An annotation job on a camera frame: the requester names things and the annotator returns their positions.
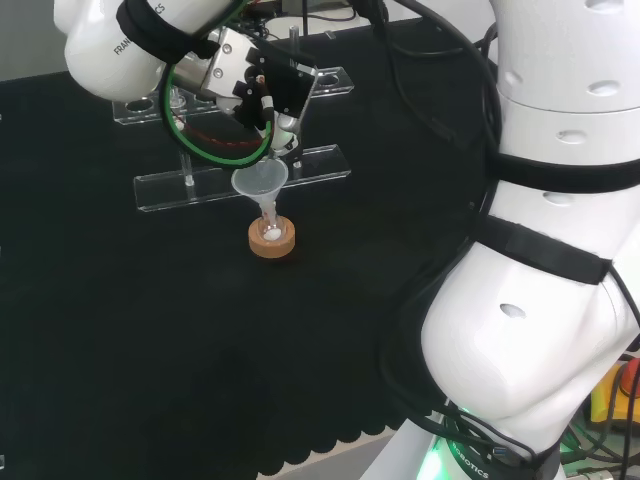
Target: black cable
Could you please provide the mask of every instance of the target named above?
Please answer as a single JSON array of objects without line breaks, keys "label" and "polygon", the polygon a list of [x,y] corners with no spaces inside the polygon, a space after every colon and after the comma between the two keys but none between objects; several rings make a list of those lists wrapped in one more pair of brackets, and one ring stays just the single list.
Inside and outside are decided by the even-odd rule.
[{"label": "black cable", "polygon": [[356,9],[351,7],[353,13],[350,17],[347,18],[329,18],[329,17],[321,17],[320,15],[307,15],[307,18],[315,18],[316,20],[324,20],[325,22],[350,22],[351,20],[355,20],[358,14],[356,13]]},{"label": "black cable", "polygon": [[[583,450],[581,452],[563,453],[561,455],[563,464],[578,462],[586,458],[593,458],[595,453],[598,450],[602,449],[602,447],[604,446],[604,442],[607,441],[607,437],[609,436],[609,432],[611,431],[611,426],[613,424],[613,415],[615,413],[615,408],[616,408],[616,397],[618,394],[618,390],[620,389],[620,382],[622,381],[622,374],[624,373],[625,369],[626,369],[626,365],[621,366],[616,372],[616,375],[613,379],[613,386],[611,387],[611,396],[609,397],[609,409],[607,411],[607,419],[605,420],[604,427],[602,429],[602,432],[600,433],[600,436],[598,437],[598,440],[593,442],[593,445],[588,450]],[[616,458],[606,459],[606,457],[602,457],[602,456],[599,456],[599,458],[594,458],[594,460],[609,461],[609,462],[611,462],[611,460],[613,460],[614,462],[619,461],[619,459],[616,459]]]},{"label": "black cable", "polygon": [[635,317],[636,322],[638,322],[638,325],[640,326],[640,311],[638,311],[638,306],[636,305],[636,302],[633,300],[633,296],[631,295],[631,292],[625,285],[624,280],[622,280],[622,277],[616,270],[616,267],[614,267],[613,265],[611,265],[611,269],[609,270],[609,273],[618,284],[618,288],[620,289],[622,296],[624,297],[625,301],[629,304],[629,308],[631,309],[631,312],[633,313],[633,316]]},{"label": "black cable", "polygon": [[493,72],[489,67],[489,64],[484,60],[478,49],[471,41],[465,37],[460,30],[454,27],[449,21],[438,15],[430,8],[424,6],[417,0],[396,0],[397,3],[403,7],[408,8],[412,12],[417,13],[421,17],[429,18],[434,21],[443,31],[453,36],[461,47],[467,52],[474,60],[476,65],[480,68],[480,73],[487,86],[488,101],[493,115],[493,132],[492,139],[490,141],[492,148],[500,144],[500,137],[502,135],[502,112],[500,106],[500,95],[498,93],[498,87],[493,77]]},{"label": "black cable", "polygon": [[[584,438],[586,438],[587,440],[589,440],[591,442],[592,445],[594,445],[598,439],[596,439],[593,435],[591,435],[589,432],[587,432],[585,429],[583,429],[582,427],[580,427],[580,425],[574,424],[573,427],[577,428],[578,430],[580,430],[580,433],[582,434],[582,436]],[[607,447],[606,445],[601,445],[599,450],[602,450],[604,453],[606,453],[607,455],[609,455],[609,458],[607,459],[608,462],[610,463],[614,463],[611,462],[611,460],[615,460],[616,462],[620,462],[622,461],[622,455],[620,455],[619,453],[611,450],[609,447]]]},{"label": "black cable", "polygon": [[627,410],[627,426],[624,432],[624,450],[622,453],[622,464],[620,467],[620,480],[625,480],[627,476],[627,470],[629,468],[629,452],[631,449],[631,432],[633,430],[633,414],[636,403],[636,390],[638,388],[638,381],[640,381],[640,368],[636,370],[636,374],[633,376],[633,385],[629,392],[629,407]]},{"label": "black cable", "polygon": [[[384,8],[382,4],[382,0],[374,0],[380,11]],[[385,48],[387,51],[387,62],[389,63],[389,70],[391,71],[391,78],[393,80],[393,86],[396,90],[397,95],[400,97],[400,100],[404,104],[405,108],[418,120],[419,123],[424,125],[428,130],[433,132],[435,135],[446,141],[447,143],[456,144],[457,136],[455,132],[451,131],[445,125],[440,123],[440,121],[435,117],[427,117],[422,112],[420,112],[413,102],[407,96],[405,92],[402,82],[400,80],[400,74],[398,73],[398,67],[396,65],[395,58],[393,56],[393,45],[391,44],[391,39],[389,38],[389,32],[387,30],[386,22],[383,22],[380,26],[380,33],[384,40]]]},{"label": "black cable", "polygon": [[[483,41],[479,40],[474,43],[474,45],[476,46],[476,48],[480,48],[482,46],[482,43]],[[391,46],[393,47],[394,51],[396,51],[400,55],[411,58],[413,60],[440,60],[443,58],[456,57],[464,53],[464,50],[462,48],[452,48],[450,50],[441,50],[435,52],[414,52],[413,50],[408,50],[404,47],[401,47],[397,42],[391,42]]]},{"label": "black cable", "polygon": [[309,36],[309,0],[302,0],[302,34]]}]

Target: green light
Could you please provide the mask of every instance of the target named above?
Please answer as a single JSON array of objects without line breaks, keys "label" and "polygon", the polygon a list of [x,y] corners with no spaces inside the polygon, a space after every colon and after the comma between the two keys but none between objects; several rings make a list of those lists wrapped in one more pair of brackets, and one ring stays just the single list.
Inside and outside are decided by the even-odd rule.
[{"label": "green light", "polygon": [[442,468],[442,460],[438,453],[438,443],[424,457],[416,480],[449,480],[449,475]]}]

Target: clear acrylic stand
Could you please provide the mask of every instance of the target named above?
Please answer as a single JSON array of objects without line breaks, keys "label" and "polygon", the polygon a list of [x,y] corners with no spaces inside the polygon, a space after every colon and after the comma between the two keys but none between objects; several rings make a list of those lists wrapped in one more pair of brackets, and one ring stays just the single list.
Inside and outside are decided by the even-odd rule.
[{"label": "clear acrylic stand", "polygon": [[[183,152],[180,161],[182,170],[133,179],[138,210],[153,212],[239,195],[231,186],[232,171],[215,167],[193,169],[189,155]],[[289,181],[283,188],[344,178],[350,173],[338,145],[310,148],[289,167]]]},{"label": "clear acrylic stand", "polygon": [[[318,81],[311,98],[344,95],[353,90],[354,85],[342,67],[325,68],[318,72]],[[219,112],[214,101],[198,97],[180,90],[184,103],[176,113],[180,116],[204,115]],[[113,102],[113,119],[122,125],[147,123],[160,120],[159,94],[152,92],[148,96],[129,103]]]}]

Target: black tablecloth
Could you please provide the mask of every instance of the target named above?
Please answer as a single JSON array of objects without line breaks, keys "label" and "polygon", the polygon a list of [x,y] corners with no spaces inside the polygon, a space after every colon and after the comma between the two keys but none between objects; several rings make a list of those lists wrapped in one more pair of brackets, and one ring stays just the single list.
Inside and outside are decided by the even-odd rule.
[{"label": "black tablecloth", "polygon": [[[2,476],[253,479],[402,422],[373,369],[380,312],[463,237],[480,150],[413,123],[369,29],[336,37],[302,46],[356,89],[313,100],[304,141],[353,173],[282,192],[297,246],[278,263],[250,253],[246,199],[136,211],[133,176],[177,168],[158,123],[114,123],[66,73],[0,85]],[[400,70],[421,110],[479,134],[468,60]]]}]

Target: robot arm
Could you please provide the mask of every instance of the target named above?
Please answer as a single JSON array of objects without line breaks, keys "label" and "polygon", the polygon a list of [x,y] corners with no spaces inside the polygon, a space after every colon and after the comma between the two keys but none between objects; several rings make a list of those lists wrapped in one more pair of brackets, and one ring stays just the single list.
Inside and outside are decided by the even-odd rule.
[{"label": "robot arm", "polygon": [[[241,0],[147,3],[171,27],[195,37],[242,6]],[[54,17],[58,28],[68,35],[65,57],[73,78],[94,95],[130,102],[154,90],[166,69],[165,62],[123,33],[118,19],[121,5],[122,0],[56,0]],[[262,130],[260,96],[250,87],[262,75],[275,107],[270,146],[278,156],[297,151],[294,132],[315,83],[315,67],[283,60],[282,52],[267,42],[256,45],[229,28],[210,32],[208,40],[218,44],[213,58],[186,55],[173,69],[175,86],[215,98],[223,112],[245,127]]]},{"label": "robot arm", "polygon": [[[69,72],[86,90],[116,102],[137,100],[158,85],[164,62],[130,41],[116,19],[121,0],[56,0],[55,20],[68,35]],[[193,34],[224,11],[219,0],[153,0],[169,24]]]}]

